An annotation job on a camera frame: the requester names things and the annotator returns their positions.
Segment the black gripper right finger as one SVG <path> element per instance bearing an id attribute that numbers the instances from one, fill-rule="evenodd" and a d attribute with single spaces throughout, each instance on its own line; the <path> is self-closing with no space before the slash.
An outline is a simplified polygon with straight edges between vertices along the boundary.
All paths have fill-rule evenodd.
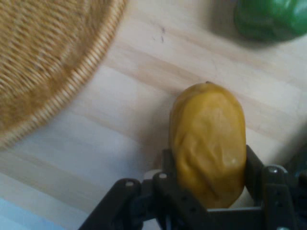
<path id="1" fill-rule="evenodd" d="M 245 187 L 254 201 L 254 219 L 259 230 L 297 230 L 299 225 L 286 182 L 288 173 L 279 165 L 265 165 L 246 146 Z"/>

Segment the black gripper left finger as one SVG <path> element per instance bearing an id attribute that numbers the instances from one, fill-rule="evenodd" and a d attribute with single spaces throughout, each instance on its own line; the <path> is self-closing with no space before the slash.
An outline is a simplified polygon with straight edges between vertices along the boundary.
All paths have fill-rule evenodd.
<path id="1" fill-rule="evenodd" d="M 162 153 L 162 171 L 151 179 L 118 180 L 86 221 L 82 230 L 141 230 L 155 219 L 163 230 L 207 230 L 206 210 L 180 188 L 171 150 Z"/>

